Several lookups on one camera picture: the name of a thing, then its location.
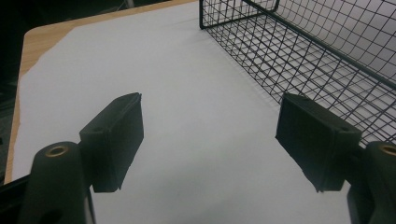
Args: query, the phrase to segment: screw hole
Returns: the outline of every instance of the screw hole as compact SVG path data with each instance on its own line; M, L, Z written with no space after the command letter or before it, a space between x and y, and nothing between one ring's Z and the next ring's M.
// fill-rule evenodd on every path
M52 224L57 223L62 217L62 211L59 209L50 210L45 213L41 218L39 224Z
M68 150L67 147L53 147L46 152L47 157L57 157L63 155Z
M381 149L389 155L396 156L396 147L394 146L382 146Z

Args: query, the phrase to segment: white sheet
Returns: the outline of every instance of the white sheet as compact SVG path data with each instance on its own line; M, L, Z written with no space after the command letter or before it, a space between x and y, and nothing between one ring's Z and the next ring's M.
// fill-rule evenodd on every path
M145 139L98 223L348 223L275 140L278 107L198 27L198 3L78 27L23 76L13 178L139 91Z

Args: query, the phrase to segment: white paper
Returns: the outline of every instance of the white paper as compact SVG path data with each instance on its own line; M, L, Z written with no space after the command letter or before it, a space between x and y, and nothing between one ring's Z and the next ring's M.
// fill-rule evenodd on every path
M143 94L145 139L97 223L348 223L275 140L278 106L198 27L198 3L78 27L23 76L13 178L79 142L113 99Z

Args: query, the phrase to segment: wire grid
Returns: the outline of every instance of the wire grid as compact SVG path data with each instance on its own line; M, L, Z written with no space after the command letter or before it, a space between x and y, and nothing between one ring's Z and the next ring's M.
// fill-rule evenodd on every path
M396 82L395 1L282 0L276 14Z
M275 8L276 0L256 0L261 6L272 10ZM203 14L201 15L201 28L219 25L228 21L237 21L261 12L243 1L200 1Z
M211 2L219 1L206 1L206 6ZM246 6L246 11L254 10ZM284 92L304 95L363 131L363 145L378 140L395 142L393 88L282 22L255 13L258 16L207 31L279 103Z

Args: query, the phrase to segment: dark floor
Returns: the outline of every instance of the dark floor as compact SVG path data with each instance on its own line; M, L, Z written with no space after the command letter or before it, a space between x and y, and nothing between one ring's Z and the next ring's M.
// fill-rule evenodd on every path
M3 185L23 35L30 29L167 0L6 0L0 9L0 186Z

